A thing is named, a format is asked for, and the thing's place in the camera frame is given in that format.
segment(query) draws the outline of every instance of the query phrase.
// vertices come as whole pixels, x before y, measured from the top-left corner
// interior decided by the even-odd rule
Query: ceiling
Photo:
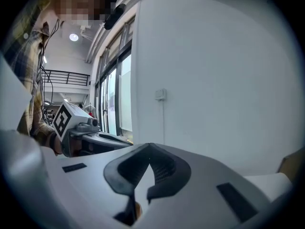
[[[44,97],[45,97],[45,101],[51,102],[51,93],[50,92],[44,93]],[[80,104],[80,103],[84,102],[86,95],[85,94],[71,94],[71,93],[68,93],[68,94],[53,93],[52,103],[54,105],[61,105],[62,102],[64,101],[63,97],[66,98],[69,101],[69,103]]]

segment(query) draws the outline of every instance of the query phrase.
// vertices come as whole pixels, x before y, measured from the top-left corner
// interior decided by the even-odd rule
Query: wall switch
[[[161,101],[161,100],[166,100],[166,89],[160,89],[157,90],[154,94],[155,100]]]

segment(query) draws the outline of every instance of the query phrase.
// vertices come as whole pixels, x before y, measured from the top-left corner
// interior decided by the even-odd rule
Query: plaid shirt
[[[39,71],[42,47],[49,37],[49,26],[45,23],[40,31],[34,30],[33,27],[50,1],[30,0],[17,16],[1,46],[8,64],[32,95],[20,120],[18,131],[34,137],[40,145],[44,145],[47,137],[54,132],[42,119],[42,84]]]

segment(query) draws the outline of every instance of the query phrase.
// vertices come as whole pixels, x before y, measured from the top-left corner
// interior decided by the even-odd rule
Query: white panel
[[[122,75],[121,84],[122,129],[132,131],[132,112],[130,102],[130,71]]]
[[[245,178],[256,185],[271,202],[284,193],[289,192],[293,187],[288,177],[283,173]]]

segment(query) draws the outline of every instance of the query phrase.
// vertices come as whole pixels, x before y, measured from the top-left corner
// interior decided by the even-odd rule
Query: person's hand
[[[54,149],[57,154],[60,154],[60,155],[62,154],[61,142],[60,142],[58,136],[56,136],[55,140],[54,140]]]
[[[69,143],[71,157],[79,156],[79,152],[81,150],[81,140],[70,137]]]

